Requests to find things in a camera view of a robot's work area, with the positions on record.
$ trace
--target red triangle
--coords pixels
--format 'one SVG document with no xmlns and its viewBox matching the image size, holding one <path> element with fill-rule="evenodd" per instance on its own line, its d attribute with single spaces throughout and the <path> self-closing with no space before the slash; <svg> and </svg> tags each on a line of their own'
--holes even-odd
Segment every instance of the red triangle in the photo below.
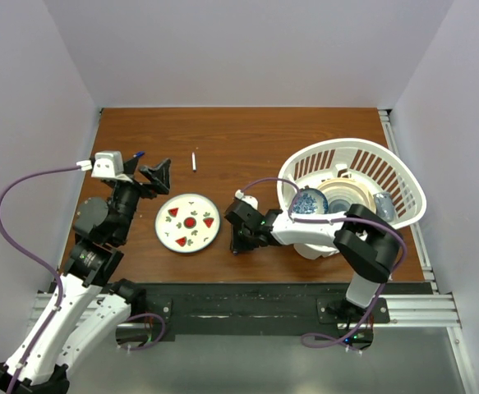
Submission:
<svg viewBox="0 0 479 394">
<path fill-rule="evenodd" d="M 178 240 L 175 240 L 180 246 L 184 246 L 187 244 L 187 238 L 184 236 L 183 238 L 179 238 Z"/>
<path fill-rule="evenodd" d="M 214 219 L 213 218 L 206 218 L 206 219 L 203 219 L 203 222 L 205 222 L 205 225 L 210 228 L 210 226 L 212 225 L 212 223 L 214 222 Z"/>
</svg>

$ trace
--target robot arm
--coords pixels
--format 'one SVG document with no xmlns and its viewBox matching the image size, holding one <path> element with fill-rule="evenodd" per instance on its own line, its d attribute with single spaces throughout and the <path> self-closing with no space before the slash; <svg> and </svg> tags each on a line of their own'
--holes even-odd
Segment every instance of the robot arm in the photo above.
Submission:
<svg viewBox="0 0 479 394">
<path fill-rule="evenodd" d="M 59 308 L 49 302 L 28 337 L 15 353 L 0 363 L 0 389 L 6 391 L 13 375 L 17 382 L 15 394 L 64 394 L 69 388 L 68 377 L 80 362 L 113 329 L 131 314 L 145 308 L 145 291 L 132 282 L 115 283 L 103 303 L 78 328 L 79 318 L 93 299 L 108 284 L 123 253 L 116 249 L 126 244 L 127 234 L 141 198 L 153 199 L 169 192 L 169 159 L 157 167 L 143 166 L 139 172 L 148 183 L 135 180 L 139 157 L 136 154 L 122 162 L 119 152 L 97 153 L 92 160 L 78 162 L 92 177 L 102 179 L 113 189 L 107 201 L 92 198 L 79 208 L 73 225 L 76 244 L 60 276 L 63 299 Z M 58 289 L 53 298 L 58 297 Z M 54 313 L 47 323 L 47 317 Z M 26 362 L 19 364 L 33 339 L 36 343 Z"/>
<path fill-rule="evenodd" d="M 354 204 L 346 213 L 329 215 L 293 215 L 281 209 L 271 209 L 266 215 L 257 210 L 257 201 L 251 196 L 236 198 L 225 213 L 232 223 L 234 254 L 268 245 L 313 244 L 334 246 L 348 261 L 355 273 L 345 295 L 346 301 L 359 309 L 371 303 L 376 290 L 386 283 L 392 272 L 399 244 L 391 236 L 395 231 L 387 222 L 360 204 Z M 349 222 L 362 219 L 364 223 Z M 378 223 L 376 228 L 369 223 Z"/>
</svg>

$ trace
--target bowl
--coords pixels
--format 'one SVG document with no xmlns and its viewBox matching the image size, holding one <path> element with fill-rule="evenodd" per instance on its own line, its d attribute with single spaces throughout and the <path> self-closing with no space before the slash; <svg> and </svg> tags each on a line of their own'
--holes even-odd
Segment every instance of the bowl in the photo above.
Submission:
<svg viewBox="0 0 479 394">
<path fill-rule="evenodd" d="M 307 188 L 301 190 L 301 195 L 294 204 L 292 211 L 300 214 L 316 213 L 325 215 L 329 211 L 329 202 L 320 190 Z"/>
</svg>

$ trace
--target white wall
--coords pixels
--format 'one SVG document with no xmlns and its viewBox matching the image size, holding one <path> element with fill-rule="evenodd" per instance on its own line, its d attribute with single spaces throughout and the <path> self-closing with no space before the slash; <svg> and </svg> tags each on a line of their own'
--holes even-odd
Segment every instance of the white wall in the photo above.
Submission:
<svg viewBox="0 0 479 394">
<path fill-rule="evenodd" d="M 19 176 L 87 157 L 97 111 L 40 0 L 0 1 L 0 190 Z M 18 186 L 4 224 L 57 265 L 81 174 Z M 36 290 L 49 275 L 0 237 L 0 362 L 25 337 Z"/>
<path fill-rule="evenodd" d="M 454 1 L 392 113 L 427 194 L 436 279 L 456 297 L 479 378 L 479 0 Z"/>
<path fill-rule="evenodd" d="M 106 107 L 391 108 L 452 0 L 44 0 Z"/>
</svg>

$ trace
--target wooden tabletop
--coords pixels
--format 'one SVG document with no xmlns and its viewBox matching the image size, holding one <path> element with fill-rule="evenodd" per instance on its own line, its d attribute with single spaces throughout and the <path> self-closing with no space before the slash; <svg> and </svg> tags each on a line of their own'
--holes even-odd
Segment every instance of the wooden tabletop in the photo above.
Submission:
<svg viewBox="0 0 479 394">
<path fill-rule="evenodd" d="M 205 195 L 223 215 L 237 189 L 261 177 L 277 176 L 285 160 L 299 149 L 341 137 L 386 145 L 374 108 L 105 109 L 93 152 L 118 150 L 129 158 L 145 151 L 140 164 L 150 166 L 172 159 L 170 196 L 139 203 L 113 281 L 124 277 L 134 282 L 349 282 L 352 269 L 339 254 L 307 260 L 285 246 L 233 256 L 230 226 L 224 219 L 214 243 L 190 255 L 166 249 L 154 230 L 157 212 L 175 195 Z M 195 173 L 192 152 L 196 152 Z M 86 177 L 80 201 L 109 193 L 106 185 Z M 249 194 L 260 201 L 261 212 L 279 207 L 275 183 L 259 184 Z M 394 280 L 423 281 L 412 233 L 404 229 L 403 234 L 409 254 Z M 72 234 L 67 252 L 71 245 Z"/>
</svg>

